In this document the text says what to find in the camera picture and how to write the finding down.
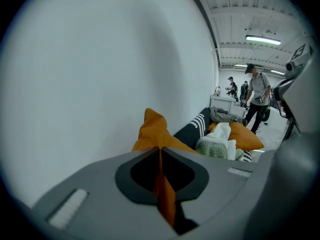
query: orange cushion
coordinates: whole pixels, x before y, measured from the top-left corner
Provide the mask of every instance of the orange cushion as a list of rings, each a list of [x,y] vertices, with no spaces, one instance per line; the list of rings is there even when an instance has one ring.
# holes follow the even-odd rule
[[[230,123],[231,133],[229,140],[236,140],[235,147],[241,150],[259,150],[264,148],[260,139],[242,123]]]
[[[210,123],[210,125],[208,126],[208,133],[211,133],[211,131],[217,126],[217,124],[217,122]]]
[[[144,124],[140,128],[138,140],[134,144],[132,151],[153,147],[159,147],[160,150],[162,147],[172,147],[199,154],[177,138],[171,136],[167,130],[166,119],[151,108],[147,108],[144,112]],[[153,193],[157,195],[158,210],[173,227],[176,216],[176,192],[163,173],[161,151],[159,171],[154,182]]]

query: person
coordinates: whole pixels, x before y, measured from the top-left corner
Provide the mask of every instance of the person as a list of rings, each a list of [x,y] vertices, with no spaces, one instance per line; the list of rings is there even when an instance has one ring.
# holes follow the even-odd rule
[[[232,96],[234,96],[238,91],[237,85],[234,82],[234,78],[232,76],[230,76],[228,80],[230,80],[230,87],[226,88],[228,90],[227,94],[231,94]]]
[[[246,114],[245,120],[248,124],[256,113],[255,121],[251,129],[251,131],[256,134],[256,131],[269,105],[271,85],[267,75],[265,73],[258,72],[253,64],[248,64],[245,74],[249,74],[251,80],[249,81],[248,94],[242,102],[247,104],[252,92],[254,92],[254,96],[250,102],[250,108]]]
[[[233,98],[235,98],[235,102],[239,102],[239,99],[238,99],[238,88],[235,88],[235,93],[233,95]]]
[[[241,85],[241,94],[240,101],[245,100],[248,94],[248,82],[244,81],[244,84]]]

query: green towel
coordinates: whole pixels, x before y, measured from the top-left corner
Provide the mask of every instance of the green towel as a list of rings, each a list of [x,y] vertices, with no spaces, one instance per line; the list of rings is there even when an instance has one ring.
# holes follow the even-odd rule
[[[237,149],[235,150],[235,160],[241,159],[241,158],[244,156],[244,153],[245,153],[245,152],[244,152],[242,149],[237,148]]]
[[[202,141],[195,151],[206,157],[228,159],[227,147],[222,143]]]

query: black striped cushion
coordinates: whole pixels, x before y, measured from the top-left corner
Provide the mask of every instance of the black striped cushion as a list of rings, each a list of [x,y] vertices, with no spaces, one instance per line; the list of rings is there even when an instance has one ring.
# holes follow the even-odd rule
[[[206,107],[174,137],[194,150],[198,140],[207,135],[210,122],[210,110]]]
[[[252,162],[252,157],[251,157],[250,151],[245,150],[245,151],[243,151],[243,152],[244,152],[244,154],[243,154],[243,161],[244,161],[244,162],[249,162],[249,163],[251,163],[251,162]]]

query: white cloth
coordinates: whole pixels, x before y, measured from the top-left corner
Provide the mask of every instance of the white cloth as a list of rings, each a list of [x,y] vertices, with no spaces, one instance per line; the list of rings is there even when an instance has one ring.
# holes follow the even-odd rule
[[[223,144],[228,151],[228,159],[235,160],[236,159],[236,140],[228,140],[231,133],[231,128],[228,122],[220,122],[216,125],[216,127],[206,136],[201,137],[196,143],[195,149],[197,149],[198,145],[203,141],[209,141],[212,143],[220,143]]]

